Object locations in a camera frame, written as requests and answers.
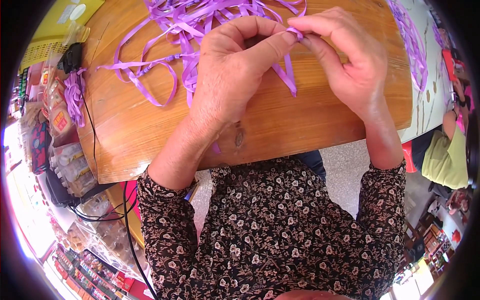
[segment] black floral shirt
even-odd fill
[[[405,162],[370,165],[355,220],[293,157],[212,170],[197,242],[182,191],[138,179],[145,252],[160,299],[274,299],[292,289],[387,292],[403,252]]]

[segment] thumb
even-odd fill
[[[289,31],[276,33],[242,52],[253,66],[265,73],[274,63],[287,55],[297,42],[297,35]]]
[[[321,37],[307,34],[300,43],[315,55],[329,80],[338,78],[344,73],[342,62],[335,49]]]

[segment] hand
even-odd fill
[[[234,19],[205,35],[190,114],[222,124],[238,122],[262,75],[297,42],[275,21],[257,16]],[[244,40],[267,36],[246,49]]]
[[[300,42],[318,59],[334,94],[363,121],[386,107],[383,96],[387,74],[385,48],[355,21],[349,12],[334,7],[321,13],[288,20],[305,33]],[[332,42],[348,56],[342,64]]]
[[[458,94],[458,97],[460,98],[460,101],[464,102],[465,101],[465,95],[463,94],[463,87],[462,87],[462,84],[460,82],[460,79],[457,78],[457,79],[453,80],[452,83],[453,83],[453,89]]]

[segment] white table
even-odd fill
[[[428,80],[424,92],[412,85],[412,124],[398,131],[402,143],[442,124],[443,116],[452,106],[453,86],[448,78],[442,48],[435,41],[434,20],[423,0],[396,0],[408,10],[420,32],[427,53]]]

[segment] electrical cord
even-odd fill
[[[130,196],[128,197],[128,200],[130,200],[130,197],[132,196],[133,194],[133,190],[132,192],[130,193]],[[137,204],[137,199],[135,199],[131,205],[131,207],[126,211],[126,214],[128,214],[130,211],[132,211],[132,209],[135,207],[135,205]],[[119,204],[117,205],[113,210],[117,209],[118,207],[120,207],[120,205],[122,204]],[[110,211],[109,213],[107,214],[104,214],[102,216],[87,216],[81,212],[79,212],[75,207],[72,207],[72,206],[69,206],[69,208],[71,209],[71,211],[77,216],[79,217],[80,219],[82,219],[83,221],[85,222],[107,222],[107,221],[115,221],[115,220],[122,220],[126,214],[122,214],[122,213],[117,213],[117,212],[114,212],[113,210]],[[118,215],[121,215],[120,217],[118,218],[113,218],[113,219],[102,219],[102,218],[105,218],[107,216],[109,216],[110,214],[118,214]]]
[[[125,183],[125,186],[123,187],[123,211],[127,210],[127,201],[125,199],[125,195],[127,192],[127,184]],[[135,255],[135,249],[133,248],[133,243],[132,243],[132,235],[130,234],[130,229],[128,227],[128,217],[127,214],[125,214],[125,226],[127,227],[127,237],[128,237],[128,243],[130,244],[130,250],[132,251],[133,259],[135,260],[135,263],[138,267],[138,270],[140,271],[140,274],[142,275],[142,278],[145,281],[145,284],[147,285],[148,289],[150,290],[150,293],[152,293],[152,296],[155,300],[158,300],[158,296],[153,290],[152,286],[150,285],[150,282],[148,282],[147,276],[145,276],[144,271],[142,270],[142,266],[140,266],[140,263],[138,262],[137,255]]]
[[[135,190],[135,189],[133,189],[133,190],[130,192],[130,195],[128,196],[128,199],[127,199],[128,201],[130,200],[130,197],[132,196],[134,190]],[[81,212],[79,212],[79,211],[77,211],[77,213],[78,213],[79,215],[84,216],[85,218],[97,218],[97,220],[98,220],[98,219],[102,219],[102,218],[106,218],[107,216],[109,216],[109,215],[111,215],[111,214],[116,214],[116,215],[119,215],[119,216],[123,216],[124,214],[122,214],[122,213],[117,213],[117,212],[115,211],[115,210],[116,210],[117,208],[119,208],[121,205],[123,205],[123,203],[120,203],[119,205],[115,206],[110,212],[108,212],[108,213],[106,213],[106,214],[103,214],[103,215],[101,215],[101,216],[88,216],[88,215],[83,214],[83,213],[81,213]]]
[[[82,79],[80,78],[80,76],[81,75],[77,74],[77,77],[78,77],[77,82],[80,85],[80,94],[82,95],[82,100],[84,101],[85,110],[87,111],[88,119],[90,120],[90,125],[92,126],[92,132],[93,132],[93,161],[95,162],[96,177],[98,178],[98,165],[96,163],[96,157],[95,157],[95,145],[96,145],[96,140],[97,140],[98,136],[96,135],[95,126],[93,125],[92,117],[90,116],[90,112],[88,111],[87,102],[85,101],[84,92],[83,92]]]
[[[77,80],[77,82],[81,83],[81,78],[80,78],[80,75],[77,75],[79,78]],[[84,104],[85,104],[85,110],[87,112],[87,115],[88,115],[88,119],[90,121],[90,125],[92,126],[92,132],[93,132],[93,160],[95,162],[95,168],[96,168],[96,174],[97,174],[97,178],[98,178],[98,165],[96,163],[96,157],[95,157],[95,145],[96,145],[96,140],[97,140],[97,135],[96,135],[96,131],[95,131],[95,126],[93,125],[93,122],[92,122],[92,117],[90,116],[90,112],[88,111],[88,106],[87,106],[87,103],[85,101],[85,97],[84,97],[84,93],[82,91],[83,87],[81,86],[80,84],[80,93],[81,93],[81,96],[82,96],[82,99],[84,101]],[[131,205],[130,209],[127,210],[127,199],[126,199],[126,192],[127,192],[127,182],[125,182],[125,186],[123,187],[123,211],[125,212],[125,214],[122,216],[122,217],[119,217],[119,218],[115,218],[115,219],[110,219],[110,220],[86,220],[83,216],[80,216],[76,211],[75,209],[72,209],[73,212],[82,220],[85,220],[87,222],[100,222],[100,221],[111,221],[111,220],[120,220],[122,218],[125,218],[125,227],[127,228],[127,237],[128,237],[128,243],[130,244],[130,250],[132,251],[132,255],[133,255],[133,259],[135,260],[135,263],[138,267],[138,270],[140,272],[140,274],[142,275],[142,278],[144,279],[145,281],[145,284],[147,285],[148,289],[150,290],[150,293],[152,293],[152,296],[154,297],[154,300],[159,300],[157,294],[155,293],[155,291],[153,290],[152,286],[150,285],[150,283],[148,282],[148,279],[147,277],[145,276],[145,273],[144,271],[142,270],[142,266],[140,266],[140,263],[138,262],[138,258],[137,258],[137,255],[135,254],[135,249],[133,248],[133,242],[132,242],[132,235],[130,234],[130,229],[128,227],[128,213],[135,207],[136,203],[137,203],[137,199],[135,198],[135,201],[133,202],[133,204]]]

